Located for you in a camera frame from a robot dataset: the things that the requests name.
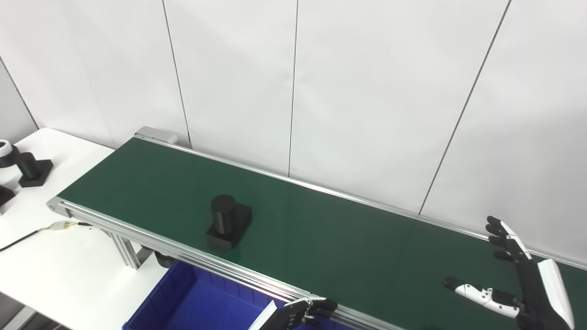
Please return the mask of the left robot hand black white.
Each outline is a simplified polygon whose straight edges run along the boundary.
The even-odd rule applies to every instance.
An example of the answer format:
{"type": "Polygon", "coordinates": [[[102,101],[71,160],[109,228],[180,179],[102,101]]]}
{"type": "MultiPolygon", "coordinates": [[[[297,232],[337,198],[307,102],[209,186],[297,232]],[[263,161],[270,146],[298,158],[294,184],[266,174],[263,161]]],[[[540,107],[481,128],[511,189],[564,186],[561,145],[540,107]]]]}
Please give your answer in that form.
{"type": "Polygon", "coordinates": [[[277,307],[270,302],[252,322],[250,330],[297,330],[299,327],[321,329],[320,319],[331,319],[339,304],[330,298],[308,295],[277,307]]]}

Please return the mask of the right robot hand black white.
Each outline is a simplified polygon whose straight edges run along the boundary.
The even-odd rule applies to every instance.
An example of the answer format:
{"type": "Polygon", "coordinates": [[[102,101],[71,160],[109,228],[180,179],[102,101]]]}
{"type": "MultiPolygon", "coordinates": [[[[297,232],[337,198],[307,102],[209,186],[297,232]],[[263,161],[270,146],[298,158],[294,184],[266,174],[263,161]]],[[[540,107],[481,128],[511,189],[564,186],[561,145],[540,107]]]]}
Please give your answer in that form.
{"type": "Polygon", "coordinates": [[[447,290],[493,313],[516,320],[522,330],[574,330],[575,319],[564,280],[553,259],[537,261],[519,236],[503,220],[487,217],[489,242],[501,247],[493,256],[514,265],[522,290],[520,297],[452,276],[443,280],[447,290]]]}

